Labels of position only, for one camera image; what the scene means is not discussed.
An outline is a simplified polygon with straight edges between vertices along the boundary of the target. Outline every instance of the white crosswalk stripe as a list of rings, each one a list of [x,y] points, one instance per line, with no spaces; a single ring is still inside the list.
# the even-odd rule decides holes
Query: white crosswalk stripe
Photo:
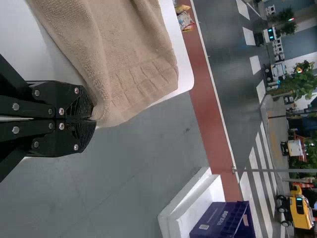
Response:
[[[265,163],[265,157],[264,157],[263,148],[262,148],[259,133],[256,136],[256,144],[257,144],[257,148],[258,148],[258,152],[259,152],[261,167],[262,167],[262,169],[266,169],[267,167],[266,167],[266,163]],[[270,183],[269,177],[268,177],[268,172],[263,172],[263,176],[264,176],[265,186],[266,186],[266,190],[267,190],[267,194],[268,194],[268,199],[269,199],[269,202],[271,205],[272,216],[274,217],[275,201],[274,201],[274,196],[272,193],[271,183]]]
[[[253,75],[255,75],[257,72],[259,72],[261,70],[259,56],[250,57],[250,63],[251,63],[251,68],[252,68]]]
[[[252,214],[254,230],[256,232],[256,238],[262,238],[263,235],[262,235],[262,231],[261,231],[261,227],[260,227],[260,223],[259,223],[257,209],[256,209],[256,206],[254,204],[254,199],[252,196],[251,186],[250,186],[247,172],[244,172],[242,174],[242,177],[240,180],[240,187],[241,187],[243,199],[245,201],[249,201],[249,203],[250,203],[250,209],[251,209],[251,214]]]
[[[257,86],[257,93],[259,97],[259,102],[261,103],[265,96],[265,86],[263,80]]]
[[[262,134],[263,143],[264,143],[264,149],[265,149],[265,153],[266,153],[266,157],[267,157],[268,168],[269,169],[273,169],[272,158],[271,158],[271,154],[269,153],[268,142],[267,142],[267,138],[266,138],[266,133],[265,133],[265,130],[264,130],[263,122],[261,122],[260,129],[261,129],[261,134]],[[272,177],[273,188],[274,188],[273,195],[275,196],[276,195],[277,184],[276,184],[274,172],[271,172],[271,177]]]
[[[250,165],[251,165],[252,169],[258,169],[259,168],[253,147],[252,147],[251,153],[249,155],[249,160],[250,160]],[[265,224],[266,232],[267,232],[268,238],[272,238],[272,236],[273,236],[273,227],[272,227],[271,218],[270,218],[270,215],[269,215],[269,212],[268,212],[267,202],[266,202],[266,199],[265,199],[265,194],[264,194],[264,190],[263,190],[263,186],[262,186],[260,173],[259,172],[253,172],[253,178],[254,178],[254,181],[255,181],[256,189],[257,189],[257,196],[258,196],[258,199],[260,201],[260,206],[261,206],[261,211],[262,211],[263,218],[264,218],[264,224]]]
[[[250,16],[249,16],[247,5],[244,2],[242,2],[241,0],[236,0],[236,2],[237,2],[237,5],[238,5],[239,13],[241,15],[243,15],[246,19],[250,20]]]
[[[249,46],[255,46],[256,41],[254,39],[253,31],[251,31],[245,27],[242,27],[242,28],[243,28],[244,38],[246,39],[246,44]]]

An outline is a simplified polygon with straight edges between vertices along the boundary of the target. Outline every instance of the metal bolt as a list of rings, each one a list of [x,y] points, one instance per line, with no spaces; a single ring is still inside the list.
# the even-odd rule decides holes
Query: metal bolt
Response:
[[[20,105],[17,104],[17,103],[13,103],[13,104],[12,104],[12,109],[13,109],[14,111],[18,111],[18,110],[20,109]]]
[[[20,128],[18,126],[14,126],[12,129],[13,134],[17,134],[20,132]]]
[[[58,112],[59,112],[59,114],[60,114],[61,116],[65,114],[64,108],[60,108],[60,109],[58,110]]]
[[[40,91],[39,90],[35,90],[34,91],[34,95],[38,97],[40,95]]]
[[[40,146],[39,142],[38,141],[35,141],[34,144],[33,144],[34,148],[38,148]]]
[[[59,128],[60,130],[64,130],[65,124],[64,124],[64,123],[60,123],[59,126],[58,126],[58,128]]]

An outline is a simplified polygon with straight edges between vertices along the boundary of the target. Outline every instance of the white label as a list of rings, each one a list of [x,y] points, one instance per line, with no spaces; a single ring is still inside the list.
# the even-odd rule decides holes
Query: white label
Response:
[[[248,216],[246,214],[243,215],[243,223],[246,227],[249,226]]]
[[[202,229],[202,230],[208,230],[209,226],[208,225],[200,225],[199,226],[199,229]]]

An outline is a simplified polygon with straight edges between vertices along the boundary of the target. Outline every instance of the gray tiled floor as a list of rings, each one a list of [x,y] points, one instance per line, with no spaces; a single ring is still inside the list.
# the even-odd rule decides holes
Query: gray tiled floor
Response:
[[[159,238],[158,213],[207,165],[179,95],[97,130],[82,154],[22,161],[0,183],[0,237]]]

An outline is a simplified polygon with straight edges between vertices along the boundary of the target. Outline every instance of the sidewalk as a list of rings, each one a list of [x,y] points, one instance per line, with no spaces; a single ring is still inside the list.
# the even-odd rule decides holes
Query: sidewalk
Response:
[[[269,117],[285,115],[286,109],[283,98],[274,102],[270,95],[266,95],[261,105],[262,120],[269,140],[269,149],[272,157],[273,166],[281,169],[288,169],[288,158],[282,155],[280,143],[288,140],[288,127],[286,117],[268,119]],[[289,194],[288,182],[282,182],[281,179],[288,179],[289,173],[278,173],[276,182],[280,194]]]

